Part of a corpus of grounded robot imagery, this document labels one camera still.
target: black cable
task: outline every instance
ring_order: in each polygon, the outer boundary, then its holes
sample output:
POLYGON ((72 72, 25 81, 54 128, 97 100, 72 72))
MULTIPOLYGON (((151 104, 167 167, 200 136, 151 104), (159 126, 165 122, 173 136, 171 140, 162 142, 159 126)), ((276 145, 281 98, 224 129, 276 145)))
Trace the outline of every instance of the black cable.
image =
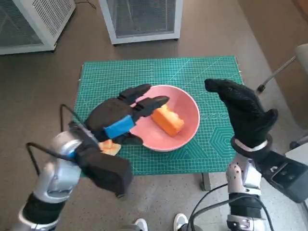
POLYGON ((69 108, 66 104, 61 104, 60 105, 60 130, 63 132, 64 130, 64 125, 63 125, 63 108, 66 108, 77 120, 82 126, 86 127, 85 124, 83 123, 82 119, 77 115, 76 112, 74 112, 71 108, 69 108))
POLYGON ((223 185, 220 185, 220 186, 217 186, 216 188, 213 188, 212 190, 208 191, 201 199, 200 201, 196 204, 196 206, 194 207, 194 209, 192 210, 192 213, 191 213, 191 216, 189 217, 188 219, 188 224, 186 226, 186 231, 188 231, 188 227, 189 227, 189 224, 191 222, 191 218, 193 216, 193 213, 196 211, 197 207, 201 204, 201 202, 206 198, 207 195, 209 195, 210 193, 212 193, 213 191, 217 190, 217 189, 221 189, 225 186, 227 186, 228 184, 223 184, 223 185))
POLYGON ((67 160, 67 161, 72 161, 72 162, 75 161, 73 158, 70 158, 70 157, 67 157, 67 156, 63 156, 63 155, 61 155, 59 153, 56 153, 56 152, 54 152, 54 151, 52 151, 52 150, 50 150, 48 148, 45 148, 45 147, 43 147, 43 146, 41 146, 41 145, 39 145, 37 143, 33 143, 33 142, 26 143, 27 151, 28 151, 28 153, 30 155, 30 158, 32 160, 32 163, 33 163, 33 166, 35 168, 35 171, 36 171, 37 175, 40 174, 39 166, 38 166, 38 163, 37 163, 37 161, 36 161, 36 159, 35 159, 35 157, 33 155, 31 147, 37 148, 37 149, 39 149, 39 150, 41 150, 41 151, 43 151, 43 152, 45 152, 45 153, 47 153, 47 154, 49 154, 49 155, 51 155, 53 157, 56 157, 56 158, 59 158, 59 159, 62 159, 62 160, 67 160))
POLYGON ((192 231, 195 231, 194 223, 193 223, 193 222, 194 222, 194 220, 195 220, 199 215, 205 213, 206 211, 208 211, 208 210, 210 210, 210 209, 212 209, 212 208, 217 208, 217 207, 220 207, 220 206, 222 206, 222 205, 232 203, 232 202, 234 202, 234 201, 236 201, 236 200, 239 200, 239 199, 245 198, 245 197, 246 197, 246 198, 252 198, 252 199, 254 199, 254 200, 257 200, 257 201, 260 203, 260 205, 261 205, 262 208, 264 209, 264 212, 265 212, 266 217, 267 217, 267 219, 268 219, 268 222, 269 222, 269 225, 270 225, 270 230, 271 230, 271 231, 274 231, 274 227, 273 227, 273 224, 272 224, 272 221, 271 221, 270 214, 269 214, 268 210, 266 209, 266 207, 265 207, 265 205, 262 203, 262 201, 261 201, 259 198, 254 197, 253 195, 242 195, 242 196, 238 196, 238 197, 235 197, 235 198, 233 198, 233 199, 226 200, 226 201, 223 201, 223 202, 219 202, 219 203, 216 203, 216 204, 214 204, 214 205, 210 205, 210 206, 208 206, 208 207, 205 207, 205 208, 202 208, 202 209, 198 210, 195 214, 193 214, 192 219, 191 219, 191 229, 192 229, 192 231))
POLYGON ((75 4, 80 4, 80 3, 87 3, 87 4, 89 4, 92 8, 96 9, 96 6, 95 6, 92 2, 90 2, 89 0, 75 2, 75 4))

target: finger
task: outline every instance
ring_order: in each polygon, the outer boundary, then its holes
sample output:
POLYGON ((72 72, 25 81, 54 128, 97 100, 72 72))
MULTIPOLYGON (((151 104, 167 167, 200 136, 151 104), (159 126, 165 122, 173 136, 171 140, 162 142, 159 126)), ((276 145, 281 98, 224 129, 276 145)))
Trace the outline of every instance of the finger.
POLYGON ((136 106, 133 107, 133 121, 136 122, 140 117, 150 116, 153 111, 166 104, 169 100, 167 96, 157 96, 154 98, 145 98, 137 102, 136 106))
POLYGON ((206 79, 205 89, 208 92, 216 92, 223 99, 227 100, 256 99, 256 95, 252 89, 227 79, 206 79))
POLYGON ((277 119, 277 109, 270 109, 257 120, 256 127, 258 128, 258 130, 264 130, 265 128, 268 128, 267 131, 269 131, 274 126, 277 119))
POLYGON ((136 99, 143 96, 150 88, 150 84, 142 84, 135 88, 128 88, 123 92, 119 93, 118 99, 131 105, 136 101, 136 99))
POLYGON ((118 144, 134 144, 134 145, 142 145, 143 140, 130 132, 125 133, 121 136, 112 139, 113 142, 118 144))
POLYGON ((205 88, 209 92, 217 92, 225 104, 240 111, 251 112, 257 116, 264 113, 254 91, 244 85, 230 80, 206 79, 205 88))

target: vent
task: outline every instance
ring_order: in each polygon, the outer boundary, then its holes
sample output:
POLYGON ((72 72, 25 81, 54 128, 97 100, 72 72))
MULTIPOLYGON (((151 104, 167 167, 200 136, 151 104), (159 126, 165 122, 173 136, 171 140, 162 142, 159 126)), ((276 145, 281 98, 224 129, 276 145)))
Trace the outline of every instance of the vent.
POLYGON ((72 8, 69 0, 35 0, 32 5, 53 37, 72 8))
POLYGON ((0 47, 42 44, 12 0, 0 0, 0 47))
POLYGON ((173 33, 176 0, 108 0, 118 38, 173 33))

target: black glove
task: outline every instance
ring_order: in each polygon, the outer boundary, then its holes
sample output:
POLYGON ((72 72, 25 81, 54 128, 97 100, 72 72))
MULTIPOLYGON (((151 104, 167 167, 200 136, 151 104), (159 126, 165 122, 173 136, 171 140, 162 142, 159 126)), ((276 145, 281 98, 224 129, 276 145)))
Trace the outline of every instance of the black glove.
POLYGON ((276 109, 265 112, 253 90, 230 80, 206 79, 205 89, 225 103, 236 139, 250 148, 266 140, 278 117, 276 109))
POLYGON ((112 139, 119 144, 142 144, 142 139, 129 132, 140 117, 147 117, 153 110, 166 104, 167 96, 145 98, 136 103, 151 88, 150 84, 142 84, 119 93, 117 98, 110 98, 99 104, 85 121, 89 131, 99 142, 112 139))

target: blue strap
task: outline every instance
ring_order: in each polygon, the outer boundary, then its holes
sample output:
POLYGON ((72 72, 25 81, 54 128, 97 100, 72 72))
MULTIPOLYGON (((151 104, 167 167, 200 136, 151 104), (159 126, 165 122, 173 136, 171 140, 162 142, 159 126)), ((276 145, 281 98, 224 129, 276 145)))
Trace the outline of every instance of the blue strap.
POLYGON ((126 132, 129 132, 135 123, 130 115, 127 115, 123 119, 115 122, 114 124, 110 125, 109 127, 103 128, 110 139, 113 139, 117 136, 123 135, 126 132))

